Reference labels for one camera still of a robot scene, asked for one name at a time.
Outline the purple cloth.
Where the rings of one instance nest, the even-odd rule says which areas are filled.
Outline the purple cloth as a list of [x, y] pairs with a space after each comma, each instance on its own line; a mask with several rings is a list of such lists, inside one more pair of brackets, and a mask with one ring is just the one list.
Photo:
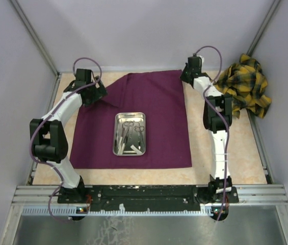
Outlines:
[[[70, 161], [76, 169], [165, 169], [191, 167], [184, 88], [180, 70], [129, 73], [107, 87], [108, 94], [78, 111]], [[146, 152], [113, 153], [118, 113], [146, 117]]]

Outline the steel instrument tray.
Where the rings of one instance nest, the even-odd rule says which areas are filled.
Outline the steel instrument tray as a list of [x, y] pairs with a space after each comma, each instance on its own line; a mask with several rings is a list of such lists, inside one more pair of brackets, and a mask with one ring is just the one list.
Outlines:
[[[125, 121], [134, 121], [135, 124], [134, 126], [130, 129], [129, 131], [129, 137], [128, 137], [128, 141], [126, 144], [123, 144], [123, 153], [122, 155], [118, 155], [117, 151], [118, 151], [118, 143], [119, 143], [119, 139], [121, 136], [121, 132], [122, 132], [122, 128], [123, 128], [123, 123]], [[146, 116], [144, 113], [142, 112], [128, 112], [128, 113], [118, 113], [115, 116], [115, 125], [114, 125], [114, 138], [113, 138], [113, 154], [116, 156], [142, 156], [142, 155], [137, 155], [131, 148], [131, 145], [134, 145], [135, 147], [137, 147], [139, 149], [139, 142], [138, 142], [138, 134], [135, 131], [134, 127], [137, 124], [140, 124], [142, 126], [145, 127], [144, 130], [144, 151], [143, 154], [145, 154], [146, 152]]]

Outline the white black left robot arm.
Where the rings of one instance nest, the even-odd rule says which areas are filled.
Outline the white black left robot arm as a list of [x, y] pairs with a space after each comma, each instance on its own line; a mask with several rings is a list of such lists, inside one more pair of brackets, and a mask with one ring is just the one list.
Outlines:
[[60, 177], [58, 193], [70, 202], [81, 202], [87, 196], [83, 178], [73, 168], [67, 154], [68, 141], [64, 131], [75, 111], [92, 105], [107, 95], [101, 76], [90, 69], [78, 68], [75, 79], [64, 89], [58, 103], [40, 119], [30, 122], [30, 156], [50, 166]]

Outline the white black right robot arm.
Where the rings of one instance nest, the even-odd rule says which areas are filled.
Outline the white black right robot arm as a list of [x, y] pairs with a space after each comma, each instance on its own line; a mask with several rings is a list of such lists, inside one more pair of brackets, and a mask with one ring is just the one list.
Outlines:
[[209, 76], [202, 72], [203, 61], [202, 56], [190, 56], [180, 79], [190, 84], [204, 99], [203, 125], [211, 138], [213, 160], [208, 196], [212, 201], [220, 202], [232, 188], [227, 152], [229, 127], [232, 124], [232, 97], [219, 92]]

